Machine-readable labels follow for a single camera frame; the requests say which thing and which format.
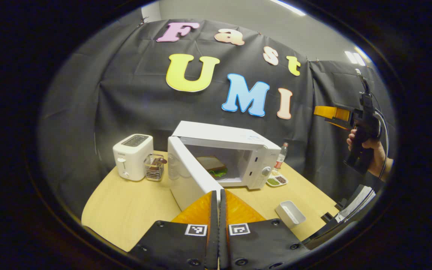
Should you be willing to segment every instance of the wall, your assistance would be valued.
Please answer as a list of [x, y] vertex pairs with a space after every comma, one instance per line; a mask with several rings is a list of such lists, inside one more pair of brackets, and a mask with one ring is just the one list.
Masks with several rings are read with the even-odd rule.
[[[344, 51], [356, 53], [355, 44], [329, 26], [269, 0], [161, 0], [159, 8], [162, 20], [206, 19], [261, 32], [306, 55], [309, 60], [350, 63]], [[362, 57], [367, 66], [374, 69], [371, 60], [365, 55]]]
[[159, 9], [159, 1], [154, 1], [144, 7], [141, 7], [142, 17], [144, 22], [150, 23], [155, 21], [161, 21], [161, 11]]

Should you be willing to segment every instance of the black cloth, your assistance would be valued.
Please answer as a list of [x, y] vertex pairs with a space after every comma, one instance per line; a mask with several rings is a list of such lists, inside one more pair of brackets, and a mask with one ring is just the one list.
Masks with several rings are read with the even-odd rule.
[[[372, 186], [342, 162], [348, 131], [313, 115], [317, 105], [358, 105], [362, 85], [355, 82], [355, 65], [310, 63], [265, 35], [223, 22], [176, 19], [138, 27], [140, 16], [134, 12], [123, 17], [73, 53], [55, 77], [41, 111], [38, 144], [43, 170], [53, 191], [77, 216], [115, 166], [115, 143], [130, 134], [149, 134], [155, 150], [167, 151], [168, 137], [181, 120], [252, 129], [277, 145], [288, 142], [285, 162], [335, 201], [349, 197], [360, 183]], [[179, 41], [156, 42], [171, 22], [198, 22], [200, 27]], [[219, 29], [240, 31], [245, 44], [216, 41]], [[278, 52], [277, 66], [263, 59], [264, 46]], [[185, 72], [189, 80], [199, 78], [199, 57], [218, 58], [209, 87], [196, 93], [169, 87], [168, 57], [174, 53], [194, 56]], [[298, 58], [300, 76], [289, 72], [286, 56]], [[384, 85], [373, 70], [359, 69], [369, 77], [390, 118], [393, 112]], [[242, 75], [249, 89], [259, 81], [269, 84], [265, 116], [221, 109], [230, 88], [229, 73]], [[280, 87], [293, 93], [289, 120], [276, 116]]]

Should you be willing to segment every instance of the sandwich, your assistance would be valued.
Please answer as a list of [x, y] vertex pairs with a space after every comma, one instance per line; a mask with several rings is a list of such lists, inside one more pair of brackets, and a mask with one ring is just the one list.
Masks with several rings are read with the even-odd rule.
[[214, 178], [224, 176], [228, 172], [228, 168], [215, 156], [197, 157], [197, 161], [202, 167]]

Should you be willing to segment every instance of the metal utensil holder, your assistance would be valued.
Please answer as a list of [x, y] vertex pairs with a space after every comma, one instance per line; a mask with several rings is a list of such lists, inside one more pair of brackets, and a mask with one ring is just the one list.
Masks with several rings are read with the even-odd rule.
[[162, 155], [149, 154], [144, 159], [144, 171], [146, 173], [146, 179], [149, 181], [161, 181], [163, 178], [164, 164], [153, 164], [155, 159], [164, 158]]

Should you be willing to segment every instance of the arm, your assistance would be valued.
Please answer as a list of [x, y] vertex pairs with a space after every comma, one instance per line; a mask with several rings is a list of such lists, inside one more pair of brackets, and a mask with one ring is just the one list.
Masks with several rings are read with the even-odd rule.
[[[351, 130], [351, 133], [349, 134], [349, 138], [346, 139], [346, 142], [348, 143], [348, 149], [351, 150], [351, 145], [353, 144], [353, 139], [355, 137], [356, 130]], [[374, 149], [374, 158], [371, 160], [371, 164], [369, 165], [369, 168], [367, 170], [374, 176], [378, 177], [379, 173], [383, 169], [384, 159], [386, 158], [386, 154], [384, 152], [383, 145], [379, 140], [375, 139], [369, 139], [365, 141], [363, 144], [364, 148], [372, 148]], [[388, 158], [386, 161], [386, 167], [384, 168], [384, 172], [382, 173], [381, 180], [383, 182], [386, 181], [387, 176], [389, 175], [389, 172], [391, 171], [391, 167], [393, 167], [393, 159]]]

